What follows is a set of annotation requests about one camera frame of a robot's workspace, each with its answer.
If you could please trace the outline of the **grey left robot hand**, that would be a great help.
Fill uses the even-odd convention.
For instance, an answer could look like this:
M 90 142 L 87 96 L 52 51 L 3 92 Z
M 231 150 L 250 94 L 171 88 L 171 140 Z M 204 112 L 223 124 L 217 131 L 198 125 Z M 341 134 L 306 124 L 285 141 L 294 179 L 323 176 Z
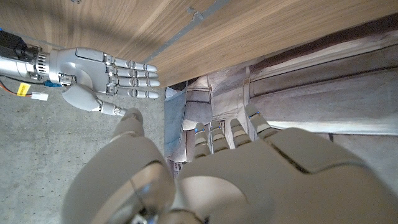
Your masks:
M 258 138 L 231 121 L 195 130 L 193 161 L 173 177 L 142 115 L 126 112 L 109 144 L 65 196 L 62 223 L 396 223 L 397 195 L 359 157 L 308 131 L 269 126 L 245 109 Z

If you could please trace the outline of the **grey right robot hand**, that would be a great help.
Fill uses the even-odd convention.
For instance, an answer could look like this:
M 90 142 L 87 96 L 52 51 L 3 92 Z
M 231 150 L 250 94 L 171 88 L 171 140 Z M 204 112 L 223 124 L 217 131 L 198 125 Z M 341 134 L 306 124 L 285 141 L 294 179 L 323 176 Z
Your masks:
M 37 73 L 52 83 L 65 86 L 66 102 L 85 111 L 124 116 L 126 110 L 98 98 L 99 94 L 133 98 L 158 98 L 148 90 L 159 86 L 157 68 L 113 57 L 102 51 L 77 47 L 40 52 L 36 58 Z

